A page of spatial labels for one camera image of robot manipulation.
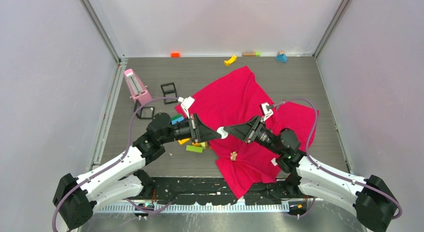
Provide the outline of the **round blue button brooch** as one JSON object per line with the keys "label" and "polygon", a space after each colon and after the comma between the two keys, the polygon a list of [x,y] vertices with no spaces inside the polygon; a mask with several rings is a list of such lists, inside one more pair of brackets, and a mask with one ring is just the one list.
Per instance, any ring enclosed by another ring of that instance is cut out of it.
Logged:
{"label": "round blue button brooch", "polygon": [[228,137],[228,135],[229,135],[229,133],[228,133],[228,132],[224,129],[224,127],[219,127],[219,128],[216,130],[216,132],[220,134],[221,139],[225,139],[225,138],[227,138],[227,137]]}

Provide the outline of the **red maple leaf brooch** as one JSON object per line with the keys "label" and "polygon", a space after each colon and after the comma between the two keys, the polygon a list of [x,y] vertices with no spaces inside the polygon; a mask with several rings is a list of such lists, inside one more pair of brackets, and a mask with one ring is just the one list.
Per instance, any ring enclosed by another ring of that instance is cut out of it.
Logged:
{"label": "red maple leaf brooch", "polygon": [[231,160],[231,161],[236,161],[236,159],[237,159],[237,155],[238,155],[237,151],[233,151],[233,152],[231,152],[231,153],[230,153],[230,160]]}

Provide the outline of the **red t-shirt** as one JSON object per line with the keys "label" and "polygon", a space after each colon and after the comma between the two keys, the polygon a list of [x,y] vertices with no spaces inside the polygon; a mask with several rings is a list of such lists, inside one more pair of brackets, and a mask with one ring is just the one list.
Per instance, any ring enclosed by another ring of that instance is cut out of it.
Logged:
{"label": "red t-shirt", "polygon": [[263,118],[261,105],[272,99],[256,81],[247,66],[213,81],[193,95],[188,111],[207,127],[228,132],[224,139],[210,141],[217,155],[216,165],[236,198],[243,197],[255,183],[274,183],[281,171],[277,154],[257,143],[253,126],[277,135],[283,129],[294,131],[300,150],[312,144],[317,110],[287,102]]}

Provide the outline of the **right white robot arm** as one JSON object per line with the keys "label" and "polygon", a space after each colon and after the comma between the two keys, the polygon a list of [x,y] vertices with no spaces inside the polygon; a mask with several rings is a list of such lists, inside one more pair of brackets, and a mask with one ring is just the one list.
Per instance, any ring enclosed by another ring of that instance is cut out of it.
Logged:
{"label": "right white robot arm", "polygon": [[261,117],[255,116],[244,124],[223,127],[223,131],[275,153],[276,164],[294,177],[285,184],[291,197],[304,194],[323,199],[351,213],[373,232],[385,232],[391,221],[402,215],[399,202],[384,180],[375,175],[355,176],[321,163],[300,150],[301,143],[289,128],[276,135]]}

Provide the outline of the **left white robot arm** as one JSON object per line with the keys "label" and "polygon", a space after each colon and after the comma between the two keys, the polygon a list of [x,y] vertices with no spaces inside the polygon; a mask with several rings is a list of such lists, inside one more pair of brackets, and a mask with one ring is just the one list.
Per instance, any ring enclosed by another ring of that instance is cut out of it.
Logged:
{"label": "left white robot arm", "polygon": [[148,199],[153,194],[154,183],[142,168],[166,151],[166,143],[181,139],[208,142],[227,136],[223,127],[213,130],[196,114],[175,124],[168,114],[156,114],[146,132],[135,141],[129,140],[121,154],[84,174],[74,177],[68,173],[60,178],[53,197],[53,231],[57,231],[58,216],[72,231],[110,204],[136,196]]}

